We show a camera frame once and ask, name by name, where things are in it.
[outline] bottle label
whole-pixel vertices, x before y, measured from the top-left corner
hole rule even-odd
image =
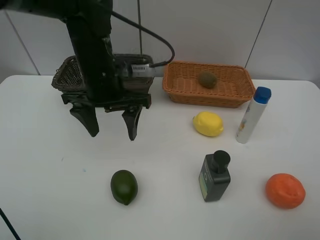
[[[208,195],[208,186],[209,187],[211,186],[212,181],[213,180],[209,172],[207,161],[206,159],[204,159],[200,176],[199,176],[200,189],[204,199],[206,199]]]
[[[246,111],[245,111],[245,114],[244,114],[243,119],[242,119],[242,121],[241,121],[241,123],[240,123],[240,126],[239,126],[239,128],[238,128],[238,131],[236,132],[236,137],[239,137],[239,134],[241,133],[241,131],[242,131],[242,130],[245,128],[245,126],[246,126],[246,123],[247,123],[247,113],[250,112],[251,104],[252,104],[252,102],[249,103],[249,106],[248,106],[248,108],[247,108]]]

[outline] wicker basket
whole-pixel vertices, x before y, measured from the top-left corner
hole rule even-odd
[[[209,71],[218,78],[213,89],[198,83],[201,71]],[[241,66],[183,61],[165,67],[162,87],[175,103],[224,108],[239,107],[251,100],[256,90],[249,73]]]
[[[140,54],[114,54],[117,60],[131,64],[153,64],[153,59],[148,55]],[[147,94],[154,82],[154,77],[123,77],[123,87],[134,93]],[[80,73],[76,56],[70,56],[64,60],[62,66],[56,71],[52,84],[55,89],[63,93],[84,91],[85,85]]]

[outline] lemon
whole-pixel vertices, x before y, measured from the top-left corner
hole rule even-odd
[[[202,111],[193,118],[194,128],[201,134],[216,137],[224,131],[221,117],[213,112]]]

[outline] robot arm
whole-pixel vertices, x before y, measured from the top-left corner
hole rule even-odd
[[[99,132],[96,107],[104,107],[106,112],[124,111],[122,117],[129,138],[135,139],[142,107],[150,107],[151,96],[133,93],[123,87],[122,76],[130,77],[129,72],[132,71],[128,66],[116,65],[112,52],[112,0],[0,0],[0,9],[2,8],[56,18],[64,22],[85,90],[64,92],[61,96],[63,102],[72,103],[70,113],[86,127],[92,137]],[[126,18],[119,16],[117,17],[126,21]],[[152,76],[152,72],[140,74],[141,77]]]

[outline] black cord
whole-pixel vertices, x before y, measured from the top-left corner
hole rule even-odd
[[[2,209],[0,208],[0,216],[3,218],[5,224],[8,226],[8,228],[10,229],[11,233],[13,234],[14,238],[16,240],[21,240],[20,237],[18,236],[17,232],[15,231],[14,227],[11,225],[9,219],[7,218],[7,216],[5,215],[5,213],[2,211]]]
[[[143,27],[143,26],[135,23],[134,21],[129,20],[128,18],[126,18],[126,17],[124,17],[124,16],[122,16],[122,15],[120,15],[120,14],[114,12],[114,11],[112,11],[111,14],[112,14],[112,16],[114,16],[115,18],[117,18],[117,19],[119,19],[119,20],[121,20],[121,21],[123,21],[123,22],[125,22],[125,23],[127,23],[127,24],[129,24],[129,25],[131,25],[131,26],[133,26],[133,27],[135,27],[135,28],[137,28],[137,29],[139,29],[139,30],[141,30],[141,31],[149,34],[149,35],[151,35],[152,37],[154,37],[154,38],[156,38],[156,39],[158,39],[158,40],[160,40],[160,41],[163,42],[165,45],[167,45],[168,48],[171,50],[172,56],[171,56],[171,58],[170,58],[168,61],[162,61],[162,62],[150,64],[150,65],[149,65],[150,68],[155,68],[155,67],[160,67],[160,66],[167,65],[167,64],[171,63],[172,60],[175,58],[175,55],[176,55],[175,50],[174,50],[174,48],[171,46],[171,44],[170,44],[167,40],[165,40],[165,39],[162,38],[161,36],[155,34],[153,31],[150,31],[149,29],[147,29],[147,28],[145,28],[145,27]]]

